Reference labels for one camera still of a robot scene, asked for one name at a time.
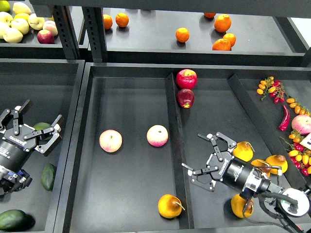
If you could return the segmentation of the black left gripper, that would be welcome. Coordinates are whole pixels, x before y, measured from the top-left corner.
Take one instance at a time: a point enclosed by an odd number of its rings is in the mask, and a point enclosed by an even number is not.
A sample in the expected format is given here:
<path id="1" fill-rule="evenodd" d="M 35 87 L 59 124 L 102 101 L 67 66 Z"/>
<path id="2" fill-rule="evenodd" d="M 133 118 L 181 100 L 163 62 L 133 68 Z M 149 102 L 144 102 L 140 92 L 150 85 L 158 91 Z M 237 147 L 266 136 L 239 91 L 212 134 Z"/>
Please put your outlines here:
<path id="1" fill-rule="evenodd" d="M 0 115 L 0 133 L 4 133 L 0 139 L 0 165 L 14 173 L 22 169 L 34 150 L 48 156 L 61 140 L 62 115 L 52 124 L 39 122 L 33 127 L 23 124 L 23 115 L 32 105 L 31 100 L 26 100 L 18 109 L 5 109 Z M 13 127 L 7 129 L 11 120 Z"/>

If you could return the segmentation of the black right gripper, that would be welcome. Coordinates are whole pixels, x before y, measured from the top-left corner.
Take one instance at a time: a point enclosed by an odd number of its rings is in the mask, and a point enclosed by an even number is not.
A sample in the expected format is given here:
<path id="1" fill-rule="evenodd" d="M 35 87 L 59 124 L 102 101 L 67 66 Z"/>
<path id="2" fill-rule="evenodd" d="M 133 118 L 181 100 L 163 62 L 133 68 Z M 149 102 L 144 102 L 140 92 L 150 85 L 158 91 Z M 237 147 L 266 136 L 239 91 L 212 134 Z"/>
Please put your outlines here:
<path id="1" fill-rule="evenodd" d="M 210 142 L 214 152 L 207 161 L 207 167 L 194 170 L 185 163 L 181 166 L 187 170 L 190 182 L 209 192 L 215 191 L 216 182 L 221 182 L 236 191 L 244 191 L 252 186 L 254 179 L 254 167 L 239 158 L 233 156 L 233 150 L 237 142 L 221 132 L 216 134 L 198 134 L 199 138 Z M 207 183 L 199 181 L 199 176 L 210 175 Z"/>

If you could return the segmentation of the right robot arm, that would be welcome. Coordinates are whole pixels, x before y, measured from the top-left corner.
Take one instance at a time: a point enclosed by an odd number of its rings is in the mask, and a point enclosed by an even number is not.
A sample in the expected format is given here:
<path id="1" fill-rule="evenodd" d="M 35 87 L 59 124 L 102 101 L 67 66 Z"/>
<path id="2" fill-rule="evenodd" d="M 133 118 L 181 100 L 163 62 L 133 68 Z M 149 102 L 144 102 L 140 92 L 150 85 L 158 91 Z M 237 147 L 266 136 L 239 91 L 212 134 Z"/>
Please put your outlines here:
<path id="1" fill-rule="evenodd" d="M 242 208 L 242 217 L 252 198 L 259 200 L 259 206 L 268 216 L 278 219 L 279 227 L 289 233 L 300 233 L 302 230 L 291 220 L 293 217 L 306 215 L 310 210 L 310 187 L 294 189 L 281 186 L 282 168 L 277 170 L 277 183 L 273 183 L 264 172 L 264 166 L 254 166 L 233 155 L 237 143 L 221 132 L 198 137 L 210 142 L 213 153 L 209 156 L 204 168 L 193 169 L 182 164 L 188 171 L 190 182 L 209 191 L 215 190 L 217 182 L 234 189 L 246 201 Z"/>

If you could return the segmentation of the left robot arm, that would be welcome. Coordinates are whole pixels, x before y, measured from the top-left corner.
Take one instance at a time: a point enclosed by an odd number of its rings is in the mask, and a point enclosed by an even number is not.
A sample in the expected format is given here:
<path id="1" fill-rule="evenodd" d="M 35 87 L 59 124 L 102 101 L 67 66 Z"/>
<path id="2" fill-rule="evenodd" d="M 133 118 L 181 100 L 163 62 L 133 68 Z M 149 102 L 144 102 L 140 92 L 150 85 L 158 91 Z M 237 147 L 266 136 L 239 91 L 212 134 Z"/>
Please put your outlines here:
<path id="1" fill-rule="evenodd" d="M 32 106 L 26 100 L 15 109 L 5 109 L 0 115 L 0 197 L 28 187 L 30 175 L 22 169 L 30 155 L 37 151 L 44 156 L 61 140 L 61 124 L 64 120 L 58 115 L 50 127 L 36 130 L 23 122 L 23 115 Z"/>

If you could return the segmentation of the yellow pear under arm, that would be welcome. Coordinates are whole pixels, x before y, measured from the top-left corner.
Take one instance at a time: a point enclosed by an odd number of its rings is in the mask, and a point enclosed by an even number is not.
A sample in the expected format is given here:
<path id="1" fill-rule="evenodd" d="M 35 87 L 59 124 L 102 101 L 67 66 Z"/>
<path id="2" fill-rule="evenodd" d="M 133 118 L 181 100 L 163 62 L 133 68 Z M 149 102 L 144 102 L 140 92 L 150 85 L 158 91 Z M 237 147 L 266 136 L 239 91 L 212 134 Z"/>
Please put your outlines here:
<path id="1" fill-rule="evenodd" d="M 271 175 L 271 165 L 261 159 L 255 159 L 253 161 L 251 161 L 251 165 L 255 166 L 255 167 L 259 167 L 259 169 L 264 172 L 267 177 L 269 178 Z"/>

